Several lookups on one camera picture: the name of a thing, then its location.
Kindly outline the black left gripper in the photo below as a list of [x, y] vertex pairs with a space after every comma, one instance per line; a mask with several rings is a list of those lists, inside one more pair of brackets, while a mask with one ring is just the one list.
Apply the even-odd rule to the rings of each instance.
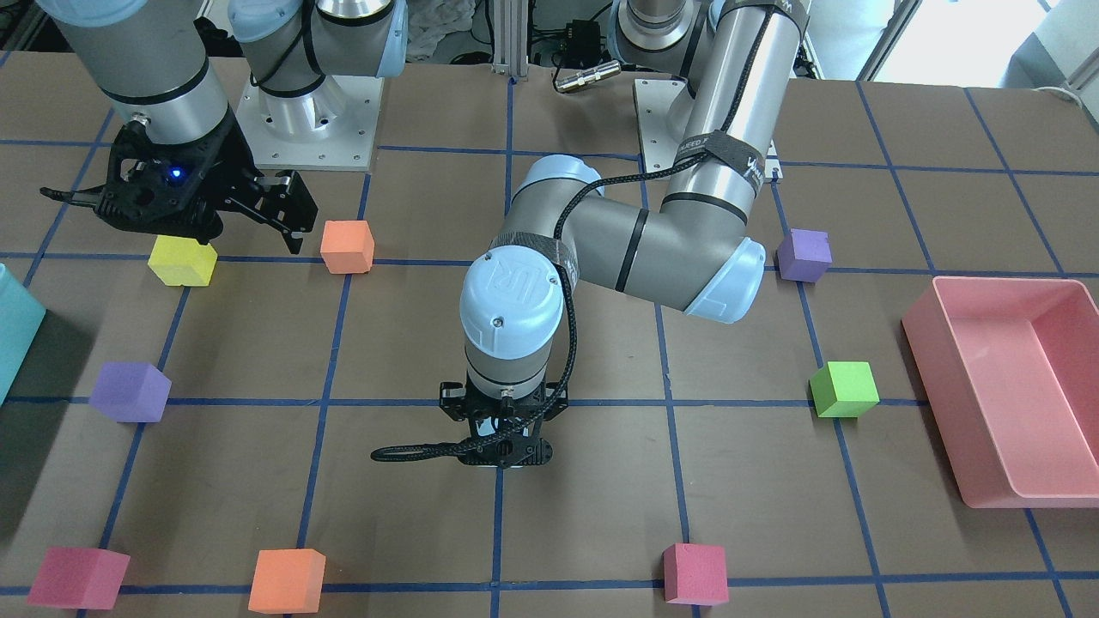
[[542, 423], [568, 407], [567, 390], [542, 382], [518, 399], [479, 391], [471, 382], [440, 384], [440, 409], [454, 420], [466, 420], [471, 435], [463, 439], [459, 462], [474, 466], [539, 466], [553, 457], [553, 446], [539, 437]]

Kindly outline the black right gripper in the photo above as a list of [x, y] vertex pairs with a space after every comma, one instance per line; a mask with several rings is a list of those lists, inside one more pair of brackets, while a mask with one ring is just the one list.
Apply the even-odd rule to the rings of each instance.
[[132, 120], [118, 133], [103, 186], [82, 191], [40, 187], [60, 203], [91, 208], [118, 230], [209, 243], [222, 233], [219, 211], [275, 228], [292, 255], [317, 222], [318, 206], [298, 172], [258, 175], [231, 111], [189, 143], [149, 141], [148, 124]]

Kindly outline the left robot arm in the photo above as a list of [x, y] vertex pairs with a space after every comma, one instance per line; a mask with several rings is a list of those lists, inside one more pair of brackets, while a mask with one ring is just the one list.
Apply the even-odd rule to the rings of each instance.
[[458, 443], [388, 446], [373, 460], [458, 457], [528, 466], [552, 457], [539, 429], [567, 407], [577, 347], [574, 290], [590, 282], [679, 312], [731, 324], [752, 306], [766, 253], [746, 234], [808, 1], [617, 1], [608, 46], [617, 59], [682, 78], [671, 107], [671, 161], [658, 209], [606, 197], [580, 158], [535, 163], [490, 249], [464, 277], [464, 383], [439, 405], [471, 434]]

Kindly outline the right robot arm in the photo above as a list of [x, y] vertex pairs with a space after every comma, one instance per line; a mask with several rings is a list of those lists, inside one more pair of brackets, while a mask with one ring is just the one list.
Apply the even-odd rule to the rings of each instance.
[[[90, 208], [118, 230], [195, 239], [247, 216], [299, 253], [318, 208], [298, 172], [262, 173], [185, 1], [43, 1], [123, 125], [106, 183], [43, 196]], [[232, 1], [233, 36], [258, 90], [264, 134], [326, 143], [357, 129], [337, 78], [404, 69], [404, 1]]]

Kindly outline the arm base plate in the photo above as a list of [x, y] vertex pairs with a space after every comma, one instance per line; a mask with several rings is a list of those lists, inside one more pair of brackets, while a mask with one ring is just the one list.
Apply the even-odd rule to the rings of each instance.
[[385, 79], [329, 76], [313, 93], [245, 88], [236, 118], [260, 169], [369, 172]]
[[671, 167], [674, 153], [682, 143], [692, 103], [686, 82], [636, 79], [635, 109], [644, 172], [663, 172]]

